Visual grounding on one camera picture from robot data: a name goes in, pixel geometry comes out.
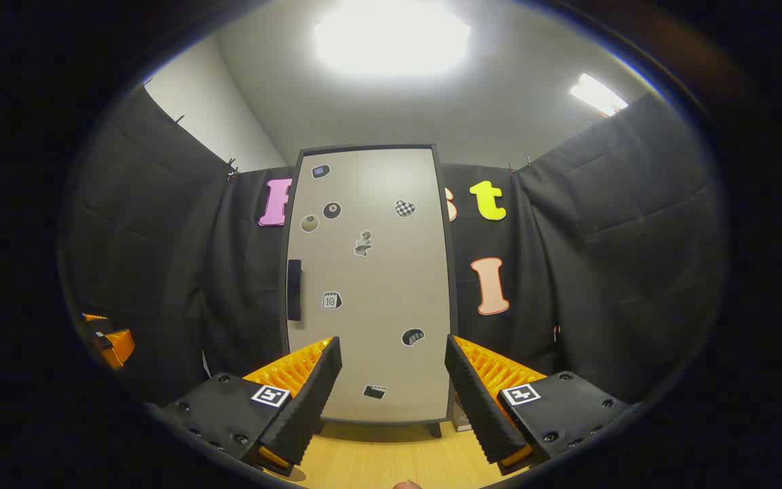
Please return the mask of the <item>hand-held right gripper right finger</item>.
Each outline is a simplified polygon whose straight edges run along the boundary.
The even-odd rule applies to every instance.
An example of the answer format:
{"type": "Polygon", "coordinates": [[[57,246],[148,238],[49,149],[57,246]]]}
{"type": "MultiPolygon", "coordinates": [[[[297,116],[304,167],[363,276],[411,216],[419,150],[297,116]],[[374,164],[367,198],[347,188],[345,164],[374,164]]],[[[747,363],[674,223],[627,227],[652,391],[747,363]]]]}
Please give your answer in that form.
{"type": "Polygon", "coordinates": [[[629,409],[574,372],[541,374],[453,335],[444,363],[487,462],[503,474],[583,448],[629,409]]]}

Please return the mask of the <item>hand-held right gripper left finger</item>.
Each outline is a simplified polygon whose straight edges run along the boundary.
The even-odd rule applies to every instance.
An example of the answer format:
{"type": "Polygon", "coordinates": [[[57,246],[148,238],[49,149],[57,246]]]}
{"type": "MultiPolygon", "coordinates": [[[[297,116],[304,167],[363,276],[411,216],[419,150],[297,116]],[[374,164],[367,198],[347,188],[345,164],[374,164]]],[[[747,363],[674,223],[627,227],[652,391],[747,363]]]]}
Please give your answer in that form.
{"type": "Polygon", "coordinates": [[[165,405],[160,420],[241,465],[288,476],[322,424],[342,369],[339,338],[323,338],[251,374],[217,374],[165,405]]]}

